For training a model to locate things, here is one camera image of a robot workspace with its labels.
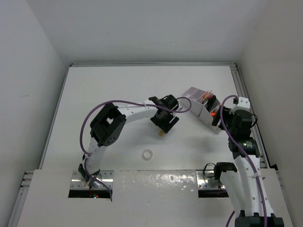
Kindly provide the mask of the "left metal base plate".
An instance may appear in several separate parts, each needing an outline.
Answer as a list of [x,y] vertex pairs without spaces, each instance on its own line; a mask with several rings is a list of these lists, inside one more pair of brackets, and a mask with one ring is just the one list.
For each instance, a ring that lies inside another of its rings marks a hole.
[[[113,171],[100,171],[96,176],[96,179],[105,184],[109,189],[112,189],[114,181],[113,176]],[[78,170],[74,170],[71,177],[70,190],[87,191],[89,187],[94,190],[107,190],[107,188],[101,183],[90,183],[90,180],[86,182],[81,173]]]

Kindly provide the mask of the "white pink compartment organizer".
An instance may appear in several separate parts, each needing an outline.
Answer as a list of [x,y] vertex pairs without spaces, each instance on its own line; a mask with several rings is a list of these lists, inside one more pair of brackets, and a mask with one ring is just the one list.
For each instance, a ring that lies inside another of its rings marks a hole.
[[221,106],[221,103],[216,98],[216,101],[214,102],[211,111],[208,112],[206,109],[208,100],[206,100],[203,104],[201,103],[205,93],[207,93],[207,91],[198,89],[196,87],[190,87],[181,96],[186,97],[191,101],[191,107],[189,110],[195,116],[197,116],[201,122],[203,122],[206,126],[208,126],[214,133],[219,134],[221,131],[219,127],[212,125],[215,116],[211,116],[211,113],[217,114],[219,107]]

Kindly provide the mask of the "clear tape roll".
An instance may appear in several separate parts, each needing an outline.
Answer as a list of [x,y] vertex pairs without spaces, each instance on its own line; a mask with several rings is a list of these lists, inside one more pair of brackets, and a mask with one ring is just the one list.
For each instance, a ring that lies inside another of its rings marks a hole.
[[142,158],[146,161],[151,160],[153,152],[150,149],[145,149],[142,153]]

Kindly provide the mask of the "metal base plate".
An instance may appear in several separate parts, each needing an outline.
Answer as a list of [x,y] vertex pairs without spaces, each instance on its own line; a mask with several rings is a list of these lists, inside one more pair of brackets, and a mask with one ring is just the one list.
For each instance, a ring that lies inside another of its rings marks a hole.
[[[96,179],[105,184],[109,189],[112,189],[114,181],[113,176],[113,171],[100,171],[96,176]],[[94,190],[107,190],[107,188],[101,183],[90,183],[90,180],[86,182],[81,173],[78,170],[74,170],[71,177],[70,190],[87,191],[89,187]]]
[[225,190],[225,186],[214,179],[213,170],[196,170],[196,182],[199,190]]

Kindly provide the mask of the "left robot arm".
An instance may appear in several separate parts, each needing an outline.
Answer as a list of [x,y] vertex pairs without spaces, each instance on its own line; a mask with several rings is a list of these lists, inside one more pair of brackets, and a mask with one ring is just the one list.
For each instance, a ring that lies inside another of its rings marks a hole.
[[83,133],[88,117],[80,130],[80,147],[84,152],[79,172],[86,184],[98,188],[102,183],[98,176],[100,162],[108,146],[119,138],[122,129],[128,123],[149,118],[165,134],[179,121],[175,113],[179,112],[179,102],[173,95],[158,99],[153,96],[141,103],[123,101],[115,105],[114,101],[102,104],[102,109],[90,123],[90,144],[85,150]]

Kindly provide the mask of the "small black scissors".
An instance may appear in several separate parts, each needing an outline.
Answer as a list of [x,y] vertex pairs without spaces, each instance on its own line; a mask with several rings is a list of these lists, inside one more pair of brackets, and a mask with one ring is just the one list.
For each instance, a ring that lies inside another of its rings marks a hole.
[[216,101],[216,95],[212,95],[208,99],[208,101],[207,101],[207,107],[206,107],[206,109],[207,109],[208,112],[211,111],[211,108],[212,108],[212,106],[213,106],[213,104],[214,104],[215,101]]

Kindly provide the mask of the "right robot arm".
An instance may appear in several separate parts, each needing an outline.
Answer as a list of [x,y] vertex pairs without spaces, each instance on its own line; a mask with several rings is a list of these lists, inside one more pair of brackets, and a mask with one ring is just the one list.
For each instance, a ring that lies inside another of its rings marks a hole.
[[232,202],[236,227],[283,227],[284,221],[275,215],[260,171],[260,152],[251,137],[255,121],[247,110],[233,111],[220,107],[214,116],[218,125],[228,134],[228,147],[233,162],[214,165],[214,180],[225,186]]

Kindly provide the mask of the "pink pen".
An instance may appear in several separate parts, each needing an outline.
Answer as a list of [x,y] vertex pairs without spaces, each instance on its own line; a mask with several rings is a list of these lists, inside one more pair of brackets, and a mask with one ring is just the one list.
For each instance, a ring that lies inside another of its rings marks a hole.
[[209,96],[208,93],[205,94],[205,96],[203,97],[203,99],[202,99],[202,101],[201,101],[202,104],[207,100],[208,96]]

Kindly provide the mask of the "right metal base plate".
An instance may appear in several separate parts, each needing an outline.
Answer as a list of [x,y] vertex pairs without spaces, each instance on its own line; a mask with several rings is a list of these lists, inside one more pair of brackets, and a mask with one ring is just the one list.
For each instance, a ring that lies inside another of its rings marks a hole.
[[196,170],[196,182],[199,190],[225,190],[225,186],[214,179],[213,170]]

